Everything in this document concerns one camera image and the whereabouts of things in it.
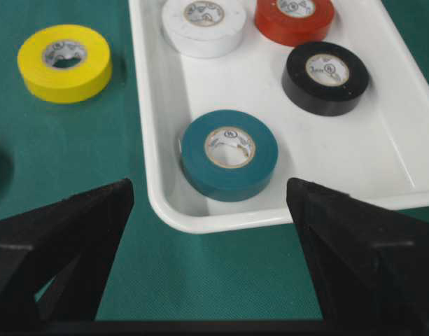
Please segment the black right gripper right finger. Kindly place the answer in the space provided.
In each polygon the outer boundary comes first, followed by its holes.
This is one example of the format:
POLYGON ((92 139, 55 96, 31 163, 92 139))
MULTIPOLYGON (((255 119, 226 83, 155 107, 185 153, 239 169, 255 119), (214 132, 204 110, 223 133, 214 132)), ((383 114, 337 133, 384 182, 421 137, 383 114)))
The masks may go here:
POLYGON ((429 335, 429 223, 290 178, 319 335, 429 335))

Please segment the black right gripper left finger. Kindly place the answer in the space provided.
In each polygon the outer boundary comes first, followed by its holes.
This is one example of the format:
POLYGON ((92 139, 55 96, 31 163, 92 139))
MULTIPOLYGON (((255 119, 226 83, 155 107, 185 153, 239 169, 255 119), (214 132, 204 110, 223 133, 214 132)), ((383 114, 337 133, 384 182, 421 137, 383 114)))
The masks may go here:
POLYGON ((133 205, 125 178, 0 220, 0 335, 93 321, 133 205))

